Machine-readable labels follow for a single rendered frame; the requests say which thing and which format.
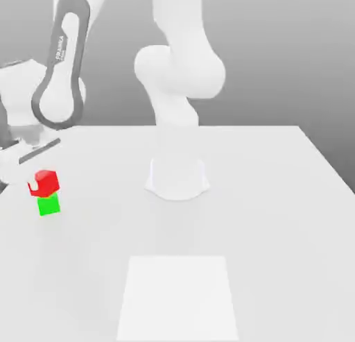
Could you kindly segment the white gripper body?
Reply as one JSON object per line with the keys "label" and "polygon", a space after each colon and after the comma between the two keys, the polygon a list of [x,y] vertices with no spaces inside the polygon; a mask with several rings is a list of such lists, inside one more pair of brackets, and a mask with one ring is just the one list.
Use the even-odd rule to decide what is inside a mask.
{"label": "white gripper body", "polygon": [[0,150],[0,182],[7,185],[30,180],[38,170],[38,158],[61,142],[60,138],[32,148],[23,140]]}

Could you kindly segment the small red cube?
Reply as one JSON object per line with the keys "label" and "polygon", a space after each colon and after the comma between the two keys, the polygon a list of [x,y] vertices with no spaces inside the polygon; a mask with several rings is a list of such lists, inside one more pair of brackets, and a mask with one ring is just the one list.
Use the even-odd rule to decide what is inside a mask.
{"label": "small red cube", "polygon": [[33,190],[30,183],[28,183],[29,192],[34,197],[46,198],[60,189],[58,176],[55,171],[40,170],[35,173],[35,181],[37,183],[36,190]]}

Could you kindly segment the small green cube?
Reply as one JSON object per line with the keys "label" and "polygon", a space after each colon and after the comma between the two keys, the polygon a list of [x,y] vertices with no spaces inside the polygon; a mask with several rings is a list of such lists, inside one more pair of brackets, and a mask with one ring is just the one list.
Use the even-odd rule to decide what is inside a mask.
{"label": "small green cube", "polygon": [[50,196],[37,198],[37,206],[40,216],[46,216],[60,212],[60,202],[58,193],[54,192]]}

